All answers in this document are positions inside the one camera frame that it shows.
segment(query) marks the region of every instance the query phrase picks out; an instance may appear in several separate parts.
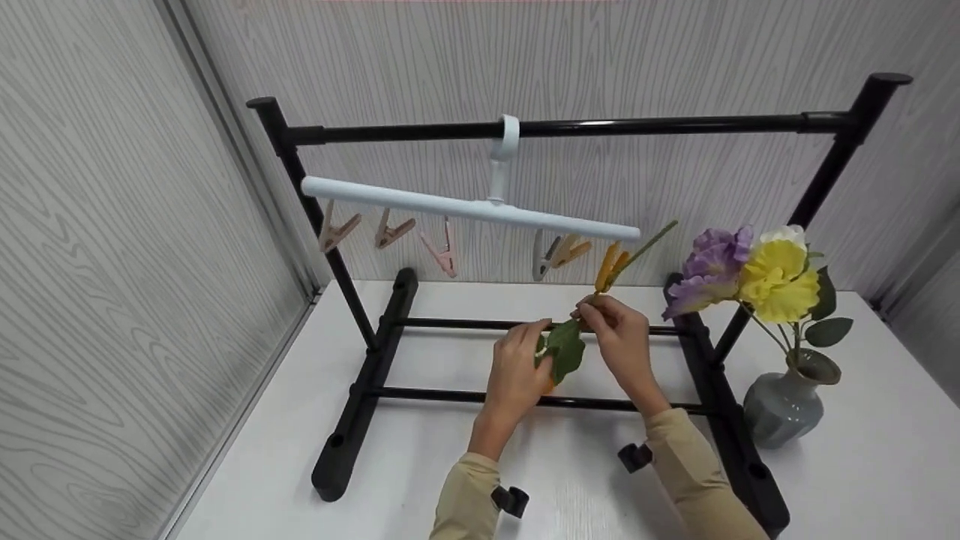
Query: hole in rack base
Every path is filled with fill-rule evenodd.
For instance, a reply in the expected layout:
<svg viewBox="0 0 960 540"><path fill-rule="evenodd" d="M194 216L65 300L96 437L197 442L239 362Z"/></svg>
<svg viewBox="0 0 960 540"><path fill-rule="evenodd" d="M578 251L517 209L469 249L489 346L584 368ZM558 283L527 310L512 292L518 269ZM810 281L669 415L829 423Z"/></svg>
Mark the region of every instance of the hole in rack base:
<svg viewBox="0 0 960 540"><path fill-rule="evenodd" d="M770 478L770 471L762 463L751 463L747 465L747 472L755 479L766 480Z"/></svg>

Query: rack base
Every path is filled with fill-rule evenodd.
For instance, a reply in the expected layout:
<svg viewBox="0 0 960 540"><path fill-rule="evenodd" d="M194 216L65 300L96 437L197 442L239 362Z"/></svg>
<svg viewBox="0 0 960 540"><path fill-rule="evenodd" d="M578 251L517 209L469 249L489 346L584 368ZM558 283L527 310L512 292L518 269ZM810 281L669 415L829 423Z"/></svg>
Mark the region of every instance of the rack base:
<svg viewBox="0 0 960 540"><path fill-rule="evenodd" d="M670 276L666 288L681 276ZM410 318L410 306L417 293L417 274L412 268L399 271L393 294L380 317L375 348L367 350L350 387L344 411L336 430L326 439L324 449L314 467L311 481L324 501L340 499L347 491L353 465L363 446L373 413L381 398L430 400L462 403L483 403L482 392L385 386L394 361L396 347L408 327L452 329L506 329L511 321L471 321L463 319ZM699 314L683 315L673 320L674 328L657 327L656 333L677 335L684 351L687 368L693 378L699 404L672 404L690 414L706 416L720 461L723 463L736 496L756 517L771 538L776 538L790 522L790 514L770 470L760 460L743 417L743 408L733 396L724 375L723 364L711 362L713 346L708 329ZM601 410L636 410L626 400L599 400L544 396L538 405Z"/></svg>

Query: rack leg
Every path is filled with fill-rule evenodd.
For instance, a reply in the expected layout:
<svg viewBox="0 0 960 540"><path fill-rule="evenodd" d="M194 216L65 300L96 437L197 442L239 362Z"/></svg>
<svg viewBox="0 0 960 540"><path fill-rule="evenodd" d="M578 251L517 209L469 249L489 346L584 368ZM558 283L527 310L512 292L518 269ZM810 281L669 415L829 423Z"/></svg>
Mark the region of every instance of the rack leg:
<svg viewBox="0 0 960 540"><path fill-rule="evenodd" d="M867 82L860 88L860 93L853 101L848 115L854 119L851 128L836 135L833 139L833 146L827 152L824 162L820 164L810 186L807 187L800 203L793 210L787 225L800 225L803 228L810 226L813 216L816 215L820 205L824 203L833 185L836 184L840 175L853 153L866 140L870 130L874 127L876 121L883 114L887 103L893 97L897 88L909 85L913 79L900 73L874 73L867 78ZM739 308L733 315L733 319L727 325L727 329L717 341L716 351L712 362L722 364L730 354L733 344L747 328L750 322L750 311L746 308Z"/></svg>
<svg viewBox="0 0 960 540"><path fill-rule="evenodd" d="M320 235L324 224L324 212L320 210L320 203L316 198L308 197L300 191L300 182L306 176L306 171L303 170L303 163L297 156L297 147L284 142L284 133L289 127L287 126L287 120L283 117L283 111L280 110L280 105L276 102L276 98L261 97L248 101L247 107L256 110L260 117L260 123L263 124L263 129L267 132L267 137L274 146L276 155L283 162L283 168L287 171L290 184L293 185L294 191L297 193L303 212L310 220L313 233ZM330 264L330 271L333 272L334 279L340 285L344 298L347 299L347 306L350 313L353 314L353 319L357 323L357 328L360 330L364 342L367 343L367 348L374 349L376 340L373 336L373 327L370 324L370 319L367 318L367 312L363 309L363 303L360 302L360 295L357 294L357 289L353 286L353 280L350 279L350 272L347 270L344 258L340 255L340 250L337 248L330 250L326 254L326 261Z"/></svg>
<svg viewBox="0 0 960 540"><path fill-rule="evenodd" d="M403 327L396 321L410 314L410 306L417 294L417 273L413 268L404 268L396 274L394 293L390 297L380 327L376 331L376 347L367 350L367 357L360 367L356 382L350 386L347 405L340 415L337 428L326 439L317 465L310 480L321 499L333 502L347 491L360 447L367 436L367 428L376 410L379 397L372 389L382 388L394 363L396 347L403 335Z"/></svg>
<svg viewBox="0 0 960 540"><path fill-rule="evenodd" d="M666 290L681 278L680 274L673 274L667 281L663 295L668 301L670 297ZM675 317L673 324L683 330L680 346L700 403L716 412L708 416L707 421L733 493L763 530L771 538L777 538L790 523L790 512L770 469L760 460L743 418L743 407L733 396L723 366L710 362L713 347L708 329L699 313Z"/></svg>

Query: yellow flower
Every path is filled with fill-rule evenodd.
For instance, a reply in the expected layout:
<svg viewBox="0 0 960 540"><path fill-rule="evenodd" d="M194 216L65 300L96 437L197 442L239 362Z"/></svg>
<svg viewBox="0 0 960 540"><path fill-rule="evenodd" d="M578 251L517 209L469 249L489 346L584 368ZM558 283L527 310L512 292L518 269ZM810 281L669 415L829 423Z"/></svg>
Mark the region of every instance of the yellow flower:
<svg viewBox="0 0 960 540"><path fill-rule="evenodd" d="M817 273L804 272L805 263L806 251L790 240L756 246L740 270L737 298L749 302L762 321L799 321L817 305L820 292Z"/></svg>

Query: clothes rack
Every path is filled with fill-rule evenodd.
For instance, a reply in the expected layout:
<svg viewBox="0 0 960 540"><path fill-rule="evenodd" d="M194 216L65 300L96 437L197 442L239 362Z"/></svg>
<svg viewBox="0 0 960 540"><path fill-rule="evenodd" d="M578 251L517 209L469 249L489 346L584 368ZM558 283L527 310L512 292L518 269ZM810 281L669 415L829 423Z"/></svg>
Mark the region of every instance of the clothes rack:
<svg viewBox="0 0 960 540"><path fill-rule="evenodd" d="M747 115L688 118L639 118L616 120L565 120L521 122L521 137L666 135L666 134L730 134L730 133L798 133L833 134L833 144L787 224L808 227L814 215L839 179L856 149L863 144L870 130L883 113L899 86L912 79L898 73L875 73L867 78L849 110L815 111L781 115ZM300 204L314 233L319 234L324 221L317 199L303 195L300 182L306 176L297 149L300 146L337 142L374 142L400 140L440 140L466 138L498 138L503 135L501 122L467 124L433 124L408 126L370 126L326 128L324 126L288 126L276 98L252 99L247 106L256 111L260 122L297 191ZM507 330L516 321L482 321L470 319L434 319L410 317L410 307L417 293L417 275L404 268L396 275L393 293L374 331L364 311L349 271L334 248L325 254L330 269L340 286L347 306L367 344L366 357L356 382L350 387L347 403L336 429L326 439L311 480L324 501L340 499L353 473L353 466L363 445L371 418L380 399L430 400L461 403L482 403L482 392L464 392L430 388L397 388L386 386L397 345L405 328ZM672 274L664 287L678 282ZM699 404L672 404L690 414L707 418L720 460L724 465L733 492L746 505L770 536L776 537L789 523L787 510L777 483L763 464L750 438L737 402L724 374L725 360L739 335L746 328L750 312L740 309L727 325L714 347L709 330L698 313L673 319L673 326L651 327L653 335L672 335L680 340L687 368L700 398ZM539 405L603 410L636 410L627 400L587 399L544 396ZM620 453L628 470L633 471L649 461L649 453L629 445ZM507 497L505 493L495 493Z"/></svg>

